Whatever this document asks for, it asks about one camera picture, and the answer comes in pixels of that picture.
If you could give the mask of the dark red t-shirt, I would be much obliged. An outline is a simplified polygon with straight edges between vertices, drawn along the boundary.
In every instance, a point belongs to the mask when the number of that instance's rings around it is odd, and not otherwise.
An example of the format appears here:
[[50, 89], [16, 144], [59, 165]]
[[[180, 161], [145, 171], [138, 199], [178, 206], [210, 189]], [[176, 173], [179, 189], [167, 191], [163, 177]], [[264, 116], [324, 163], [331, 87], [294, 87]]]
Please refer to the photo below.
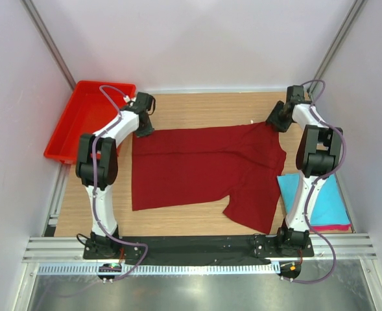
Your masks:
[[285, 160], [279, 134], [265, 122], [157, 130], [132, 143], [132, 209], [228, 197], [225, 216], [270, 233]]

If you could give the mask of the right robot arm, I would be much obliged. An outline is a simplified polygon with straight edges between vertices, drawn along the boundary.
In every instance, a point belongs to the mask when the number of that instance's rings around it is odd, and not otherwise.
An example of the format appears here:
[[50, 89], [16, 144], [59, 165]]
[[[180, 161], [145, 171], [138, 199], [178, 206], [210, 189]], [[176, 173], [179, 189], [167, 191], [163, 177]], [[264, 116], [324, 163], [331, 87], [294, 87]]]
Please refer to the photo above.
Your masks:
[[292, 208], [272, 239], [281, 257], [300, 255], [308, 248], [310, 232], [314, 231], [310, 219], [318, 193], [346, 157], [343, 130], [319, 115], [315, 103], [306, 99], [303, 84], [289, 86], [285, 102], [277, 102], [267, 118], [267, 124], [279, 133], [285, 133], [293, 123], [303, 130], [296, 154], [300, 179]]

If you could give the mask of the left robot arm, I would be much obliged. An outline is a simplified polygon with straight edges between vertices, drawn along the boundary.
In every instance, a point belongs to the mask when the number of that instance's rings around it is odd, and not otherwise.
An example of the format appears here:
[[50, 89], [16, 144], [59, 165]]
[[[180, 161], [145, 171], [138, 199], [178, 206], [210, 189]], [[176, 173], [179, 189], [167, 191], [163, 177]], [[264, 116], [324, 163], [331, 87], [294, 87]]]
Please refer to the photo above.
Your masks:
[[88, 193], [93, 225], [84, 242], [84, 259], [114, 259], [125, 243], [119, 238], [113, 211], [113, 184], [118, 175], [117, 149], [131, 134], [146, 137], [154, 132], [150, 116], [156, 99], [139, 92], [130, 98], [120, 89], [102, 85], [99, 91], [116, 110], [115, 117], [93, 134], [80, 136], [76, 175]]

